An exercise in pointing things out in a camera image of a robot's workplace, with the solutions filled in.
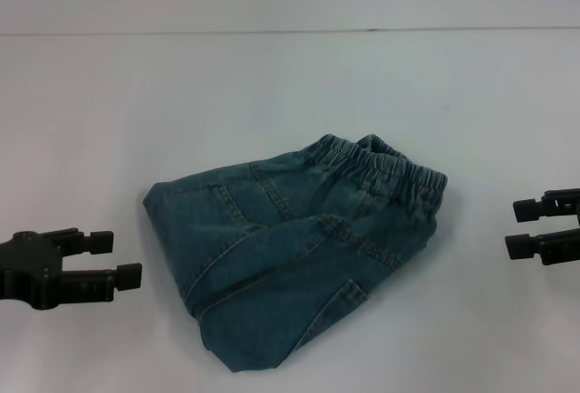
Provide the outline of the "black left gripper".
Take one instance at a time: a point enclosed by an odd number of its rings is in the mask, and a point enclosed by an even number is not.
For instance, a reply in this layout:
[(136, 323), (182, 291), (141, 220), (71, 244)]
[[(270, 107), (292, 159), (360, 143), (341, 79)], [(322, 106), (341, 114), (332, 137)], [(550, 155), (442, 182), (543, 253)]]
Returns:
[(58, 301), (112, 302), (115, 291), (139, 289), (141, 263), (61, 274), (63, 257), (108, 254), (113, 250), (113, 241), (111, 231), (86, 235), (77, 228), (43, 234), (15, 233), (9, 241), (1, 243), (1, 299), (25, 302), (44, 311), (55, 308)]

